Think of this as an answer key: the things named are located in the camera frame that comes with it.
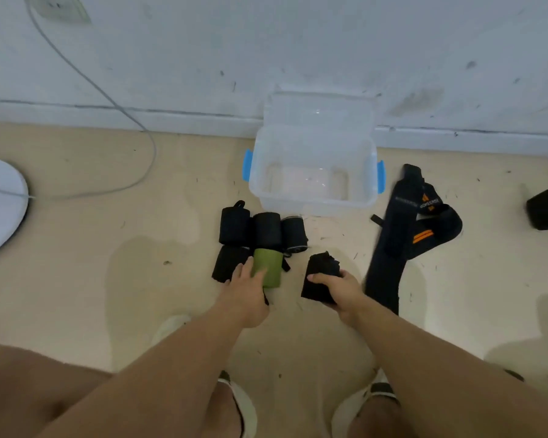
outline hand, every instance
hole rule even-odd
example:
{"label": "hand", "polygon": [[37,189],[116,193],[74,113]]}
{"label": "hand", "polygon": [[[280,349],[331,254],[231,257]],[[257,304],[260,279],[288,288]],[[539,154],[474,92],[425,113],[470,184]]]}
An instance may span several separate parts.
{"label": "hand", "polygon": [[324,284],[329,287],[329,292],[336,302],[336,306],[329,305],[338,314],[341,321],[357,329],[359,312],[370,300],[359,286],[357,279],[346,270],[339,271],[341,277],[315,273],[307,277],[309,281]]}
{"label": "hand", "polygon": [[264,302],[262,282],[267,269],[262,269],[252,278],[254,258],[249,257],[244,265],[239,264],[223,286],[217,298],[218,305],[239,312],[242,327],[253,328],[262,324],[270,311]]}

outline blue handle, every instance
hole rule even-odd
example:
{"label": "blue handle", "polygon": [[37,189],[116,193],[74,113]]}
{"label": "blue handle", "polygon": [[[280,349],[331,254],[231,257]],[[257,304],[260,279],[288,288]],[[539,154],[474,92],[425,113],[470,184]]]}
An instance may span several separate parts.
{"label": "blue handle", "polygon": [[244,164],[241,167],[241,177],[243,181],[249,181],[249,171],[252,168],[252,158],[254,158],[254,153],[249,149],[246,149]]}
{"label": "blue handle", "polygon": [[378,161],[378,193],[383,194],[386,190],[386,166],[383,160]]}

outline white sandal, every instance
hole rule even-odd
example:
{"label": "white sandal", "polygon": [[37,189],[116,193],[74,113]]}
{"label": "white sandal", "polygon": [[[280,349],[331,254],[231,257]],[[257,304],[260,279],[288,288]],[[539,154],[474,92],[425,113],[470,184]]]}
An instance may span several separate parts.
{"label": "white sandal", "polygon": [[[189,321],[191,321],[191,317],[188,315],[174,315],[166,319],[154,334],[151,347],[159,344],[164,338],[187,324]],[[252,400],[239,385],[230,381],[227,372],[221,372],[217,382],[227,384],[231,389],[231,393],[234,395],[234,400],[242,420],[243,431],[241,438],[254,438],[258,429],[258,415],[256,414],[256,409]]]}
{"label": "white sandal", "polygon": [[382,369],[378,370],[370,385],[354,393],[337,407],[331,420],[332,438],[347,438],[351,422],[371,397],[389,397],[398,401]]}

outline orange stripe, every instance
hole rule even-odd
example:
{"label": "orange stripe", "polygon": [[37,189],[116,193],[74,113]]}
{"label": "orange stripe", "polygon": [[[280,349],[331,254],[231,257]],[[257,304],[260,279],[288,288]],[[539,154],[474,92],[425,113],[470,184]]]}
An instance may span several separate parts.
{"label": "orange stripe", "polygon": [[419,234],[414,235],[414,239],[418,238],[419,236],[426,235],[426,234],[429,233],[429,232],[432,234],[431,229],[428,229],[428,230],[426,230],[426,231],[424,231],[424,232],[420,232]]}
{"label": "orange stripe", "polygon": [[414,241],[412,242],[412,244],[416,244],[417,242],[422,241],[423,239],[428,238],[429,236],[432,236],[432,235],[434,235],[434,234],[430,233],[430,234],[426,234],[424,236],[421,236],[420,238],[414,238]]}

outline gray cable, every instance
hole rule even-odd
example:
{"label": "gray cable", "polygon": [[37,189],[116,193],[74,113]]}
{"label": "gray cable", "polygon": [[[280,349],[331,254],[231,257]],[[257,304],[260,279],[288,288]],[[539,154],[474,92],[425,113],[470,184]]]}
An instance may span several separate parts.
{"label": "gray cable", "polygon": [[150,161],[150,164],[148,165],[148,167],[147,167],[146,171],[144,172],[144,174],[138,180],[136,180],[133,183],[128,184],[127,186],[117,187],[115,189],[89,191],[89,192],[82,192],[82,193],[72,194],[72,195],[55,195],[55,196],[51,196],[51,197],[36,197],[36,196],[33,196],[33,195],[19,194],[19,193],[15,193],[15,192],[8,192],[7,190],[0,190],[0,194],[11,195],[11,196],[15,196],[15,197],[22,197],[22,198],[32,198],[32,199],[35,199],[35,200],[37,198],[48,198],[48,199],[51,199],[51,200],[73,200],[74,198],[97,197],[99,195],[106,195],[106,194],[111,194],[111,193],[114,193],[114,192],[120,192],[122,190],[130,189],[131,187],[137,186],[138,184],[145,181],[145,179],[150,174],[150,171],[153,169],[154,162],[156,161],[156,152],[157,152],[156,141],[154,141],[154,137],[153,137],[152,133],[146,128],[146,126],[144,124],[140,123],[136,118],[132,117],[132,115],[130,115],[128,112],[126,112],[126,110],[122,106],[120,106],[117,102],[115,102],[113,100],[113,98],[111,98],[107,93],[105,93],[104,90],[101,87],[99,87],[97,84],[95,84],[94,81],[92,81],[86,74],[81,72],[77,68],[77,66],[75,66],[65,55],[63,55],[61,53],[61,51],[57,48],[57,46],[55,46],[53,44],[53,42],[51,40],[49,40],[49,37],[43,32],[41,27],[38,25],[37,20],[34,17],[33,11],[30,7],[29,0],[24,0],[24,3],[26,4],[26,12],[29,14],[29,18],[33,22],[34,28],[37,30],[37,32],[40,34],[40,36],[44,38],[44,40],[47,42],[47,44],[49,44],[49,46],[51,46],[51,49],[53,49],[57,53],[57,55],[59,57],[61,57],[61,59],[65,63],[67,63],[75,72],[77,72],[84,80],[86,80],[100,94],[102,94],[107,101],[112,103],[112,105],[114,106],[115,109],[117,109],[119,112],[124,114],[128,119],[133,121],[138,127],[140,127],[140,129],[142,129],[143,132],[145,132],[147,134],[148,138],[150,139],[150,141],[153,144],[153,159]]}

